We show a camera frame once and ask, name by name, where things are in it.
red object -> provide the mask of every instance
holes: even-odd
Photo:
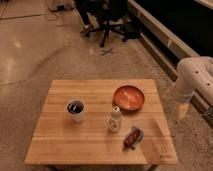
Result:
[[[136,141],[138,140],[138,138],[140,137],[141,131],[139,129],[134,130],[133,132],[131,132],[128,137],[124,140],[124,147],[125,148],[130,148],[132,147],[132,145],[134,143],[136,143]]]
[[[138,110],[143,107],[144,101],[143,92],[134,86],[122,86],[114,93],[114,102],[121,109]]]

chair wheel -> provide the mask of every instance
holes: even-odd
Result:
[[[104,47],[104,43],[100,43],[100,47]]]
[[[90,34],[89,34],[89,33],[86,33],[86,34],[85,34],[85,36],[86,36],[86,37],[89,37],[89,36],[90,36]]]
[[[120,27],[119,27],[119,31],[123,31],[123,26],[120,26]]]
[[[127,41],[127,38],[126,37],[123,37],[122,38],[122,42],[126,42]]]

orange bowl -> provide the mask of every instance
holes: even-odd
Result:
[[[124,110],[138,110],[143,107],[144,101],[143,92],[131,85],[122,86],[114,93],[114,103]]]

logo on table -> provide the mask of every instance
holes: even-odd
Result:
[[[161,155],[160,155],[160,158],[161,158],[161,159],[172,158],[172,156],[168,154],[166,147],[161,147]]]

chair leg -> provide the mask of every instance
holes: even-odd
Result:
[[[118,33],[120,35],[124,35],[124,33],[122,33],[121,31],[116,30],[115,28],[111,28],[110,30],[115,32],[115,33]]]
[[[96,28],[96,29],[90,30],[90,31],[89,31],[89,33],[97,32],[97,31],[102,31],[103,29],[104,29],[104,28],[99,27],[99,28]]]
[[[46,167],[48,169],[50,169],[51,171],[58,171],[58,169],[55,166],[53,166],[53,165],[46,165]]]
[[[100,43],[100,47],[104,47],[106,38],[107,38],[108,36],[109,36],[109,29],[106,29],[105,32],[104,32],[104,38],[103,38],[102,42]]]
[[[151,167],[147,171],[154,171],[158,165],[151,165]]]
[[[122,24],[113,24],[113,27],[120,27]]]

